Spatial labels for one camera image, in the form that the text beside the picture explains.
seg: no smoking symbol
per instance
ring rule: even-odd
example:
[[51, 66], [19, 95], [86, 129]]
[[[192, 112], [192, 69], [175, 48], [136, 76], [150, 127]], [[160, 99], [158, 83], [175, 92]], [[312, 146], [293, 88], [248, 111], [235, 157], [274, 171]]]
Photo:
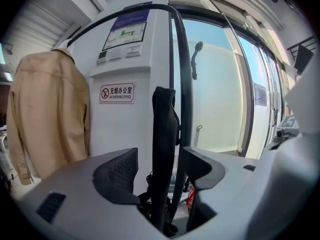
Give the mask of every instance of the no smoking symbol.
[[109, 96], [109, 90], [108, 90], [107, 88], [104, 88], [104, 89], [102, 90], [102, 92], [101, 92], [101, 96], [102, 96], [103, 99], [108, 98], [108, 96]]

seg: red object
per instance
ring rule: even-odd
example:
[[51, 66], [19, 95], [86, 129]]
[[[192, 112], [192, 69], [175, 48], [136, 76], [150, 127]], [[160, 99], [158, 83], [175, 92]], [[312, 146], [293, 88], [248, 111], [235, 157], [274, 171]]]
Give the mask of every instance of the red object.
[[194, 186], [191, 185], [190, 190], [189, 190], [189, 194], [188, 194], [188, 199], [186, 200], [186, 206], [188, 207], [188, 210], [190, 210], [190, 211], [192, 209], [194, 197], [195, 197], [195, 188], [194, 188]]

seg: glass door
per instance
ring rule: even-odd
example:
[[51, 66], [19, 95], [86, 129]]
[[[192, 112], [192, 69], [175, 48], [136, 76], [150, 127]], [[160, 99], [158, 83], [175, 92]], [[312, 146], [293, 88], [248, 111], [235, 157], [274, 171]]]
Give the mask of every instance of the glass door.
[[284, 69], [284, 66], [283, 64], [281, 64], [279, 61], [277, 61], [276, 63], [276, 67], [278, 69], [278, 75], [279, 75], [279, 78], [280, 78], [280, 84], [281, 84], [281, 95], [282, 95], [282, 118], [284, 116], [288, 116], [290, 115], [290, 111], [289, 111], [289, 108], [287, 106], [287, 102], [286, 100], [284, 99], [284, 97], [287, 95], [287, 93], [289, 92], [289, 83], [288, 83], [288, 76], [287, 76], [287, 73]]
[[[242, 83], [239, 67], [228, 36], [222, 27], [183, 19], [190, 56], [199, 42], [202, 49], [194, 58], [197, 78], [193, 80], [193, 129], [191, 146], [203, 150], [236, 155], [243, 118]], [[178, 43], [172, 20], [174, 65], [174, 110], [180, 117], [181, 93]], [[171, 185], [174, 190], [179, 147], [175, 149]]]
[[282, 119], [282, 91], [281, 91], [281, 83], [280, 83], [280, 78], [279, 74], [277, 71], [277, 66], [276, 63], [273, 59], [268, 56], [269, 63], [271, 66], [271, 72], [273, 74], [275, 86], [276, 86], [276, 96], [277, 96], [277, 115], [276, 115], [276, 127], [280, 124], [281, 119]]
[[252, 134], [246, 158], [259, 159], [266, 145], [271, 122], [270, 86], [264, 62], [258, 47], [238, 36], [248, 61], [254, 94]]
[[269, 58], [261, 48], [259, 48], [259, 50], [266, 68], [266, 73], [268, 76], [268, 82], [269, 82], [270, 93], [271, 93], [270, 95], [271, 129], [269, 131], [269, 135], [266, 142], [266, 144], [269, 144], [276, 134], [276, 127], [277, 127], [278, 113], [279, 113], [279, 102], [278, 102], [279, 96], [278, 96], [276, 79], [275, 79], [274, 72], [273, 72], [271, 63], [269, 61]]

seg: beige jacket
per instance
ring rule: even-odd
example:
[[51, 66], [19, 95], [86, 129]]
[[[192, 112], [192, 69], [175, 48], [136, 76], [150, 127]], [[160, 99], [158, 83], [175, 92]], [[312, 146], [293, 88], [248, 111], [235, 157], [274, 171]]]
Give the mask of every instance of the beige jacket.
[[89, 155], [89, 88], [66, 49], [27, 55], [9, 92], [7, 140], [23, 185]]

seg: no smoking sign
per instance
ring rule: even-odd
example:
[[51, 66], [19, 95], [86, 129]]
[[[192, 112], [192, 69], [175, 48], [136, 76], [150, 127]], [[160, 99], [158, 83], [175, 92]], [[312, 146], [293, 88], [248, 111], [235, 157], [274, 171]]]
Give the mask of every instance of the no smoking sign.
[[101, 97], [102, 99], [106, 99], [109, 96], [109, 89], [108, 88], [104, 88], [101, 92]]
[[135, 102], [136, 84], [133, 82], [102, 85], [100, 88], [100, 103], [127, 103]]

